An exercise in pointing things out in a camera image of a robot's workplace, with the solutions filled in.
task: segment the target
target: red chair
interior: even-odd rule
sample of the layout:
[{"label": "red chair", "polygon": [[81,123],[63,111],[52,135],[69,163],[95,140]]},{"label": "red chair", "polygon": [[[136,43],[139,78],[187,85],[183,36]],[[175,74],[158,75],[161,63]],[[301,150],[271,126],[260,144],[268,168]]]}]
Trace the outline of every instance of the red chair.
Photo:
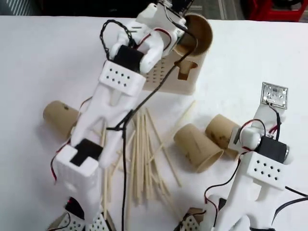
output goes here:
[{"label": "red chair", "polygon": [[275,10],[274,2],[280,3],[280,0],[247,0],[250,14],[249,20],[255,21],[287,21],[298,22],[308,6],[308,0],[293,0],[292,2],[281,1],[282,4],[294,4],[301,2],[298,10]]}]

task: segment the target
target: white 3d-printed robot arm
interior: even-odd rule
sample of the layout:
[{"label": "white 3d-printed robot arm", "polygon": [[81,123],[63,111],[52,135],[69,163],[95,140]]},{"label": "white 3d-printed robot arm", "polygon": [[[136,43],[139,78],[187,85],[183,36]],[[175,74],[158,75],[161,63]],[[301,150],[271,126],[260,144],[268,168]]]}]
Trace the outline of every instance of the white 3d-printed robot arm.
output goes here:
[{"label": "white 3d-printed robot arm", "polygon": [[[184,34],[184,31],[177,29],[166,18],[165,7],[168,4],[164,4],[165,2],[150,4],[135,21],[127,25],[137,45],[134,49],[139,55],[143,53],[137,63],[141,73],[149,72],[163,56],[169,54]],[[185,26],[186,21],[181,16],[172,13],[169,16],[176,23]],[[79,202],[84,211],[84,220],[89,224],[102,211],[102,168],[111,164],[122,133],[108,130],[103,151],[85,137],[100,119],[103,119],[109,128],[116,126],[135,107],[145,83],[145,78],[138,71],[115,62],[116,58],[130,62],[129,52],[135,51],[129,50],[131,48],[128,48],[128,43],[127,34],[122,29],[116,44],[110,49],[110,60],[103,66],[92,100],[73,130],[71,143],[67,144],[54,160],[59,184],[64,186],[68,196]],[[84,147],[84,141],[91,147]],[[81,152],[85,155],[77,158]]]}]

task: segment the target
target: paper cup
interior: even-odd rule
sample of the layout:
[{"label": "paper cup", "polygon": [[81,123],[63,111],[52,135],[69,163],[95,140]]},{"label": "paper cup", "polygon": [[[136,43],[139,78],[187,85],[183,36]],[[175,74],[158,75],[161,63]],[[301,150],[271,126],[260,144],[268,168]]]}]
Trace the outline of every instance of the paper cup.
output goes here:
[{"label": "paper cup", "polygon": [[51,102],[43,112],[44,120],[65,140],[70,137],[77,117],[78,111],[61,101]]},{"label": "paper cup", "polygon": [[193,124],[182,127],[175,134],[174,141],[184,151],[197,173],[208,169],[223,154],[223,150]]},{"label": "paper cup", "polygon": [[235,126],[238,125],[223,115],[218,114],[211,120],[205,133],[220,148],[227,149],[232,130]]},{"label": "paper cup", "polygon": [[[198,46],[195,51],[188,57],[195,57],[205,53],[211,46],[213,40],[213,31],[208,21],[199,14],[188,13],[185,15],[188,31],[198,39]],[[180,42],[175,46],[174,50],[179,55],[183,56],[188,51],[191,51],[195,46],[194,39],[184,34]]]}]

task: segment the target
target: white table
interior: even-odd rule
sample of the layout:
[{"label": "white table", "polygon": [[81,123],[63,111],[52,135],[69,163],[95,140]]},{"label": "white table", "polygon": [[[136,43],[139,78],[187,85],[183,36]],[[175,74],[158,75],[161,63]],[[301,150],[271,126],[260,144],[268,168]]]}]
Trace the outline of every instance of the white table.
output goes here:
[{"label": "white table", "polygon": [[[99,40],[105,20],[0,17],[1,230],[41,231],[63,212],[65,196],[53,185],[50,173],[50,160],[60,141],[45,125],[42,111],[57,99],[78,108],[93,93],[105,60]],[[289,186],[308,193],[305,146],[308,24],[210,23],[214,40],[195,94],[158,93],[147,103],[159,131],[162,136],[167,134],[193,99],[198,101],[197,108],[186,123],[204,129],[214,115],[221,113],[241,124],[253,117],[259,105],[262,81],[289,87],[287,120],[281,130],[281,141],[291,147],[296,158]],[[105,36],[108,46],[114,42],[116,32],[115,25],[108,26]],[[162,154],[159,165],[169,176],[167,183],[183,213],[191,206],[202,207],[205,188],[226,181],[235,168],[233,162],[222,158],[208,171],[195,174],[172,141],[168,148],[183,188],[176,185]],[[123,173],[118,172],[109,205],[117,230],[120,230],[122,178]],[[229,188],[230,185],[212,192],[227,196]],[[276,206],[296,197],[284,192]],[[304,230],[307,212],[307,203],[293,205],[278,215],[274,227],[278,231]],[[176,223],[159,200],[151,202],[148,208],[134,207],[131,212],[131,230],[170,231]]]}]

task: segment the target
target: metal plate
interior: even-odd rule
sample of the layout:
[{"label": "metal plate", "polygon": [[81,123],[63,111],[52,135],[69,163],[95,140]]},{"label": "metal plate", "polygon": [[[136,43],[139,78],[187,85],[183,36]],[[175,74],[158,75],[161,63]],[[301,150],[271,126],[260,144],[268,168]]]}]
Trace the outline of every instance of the metal plate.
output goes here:
[{"label": "metal plate", "polygon": [[287,109],[288,107],[288,88],[263,82],[261,103],[272,103],[273,106]]}]

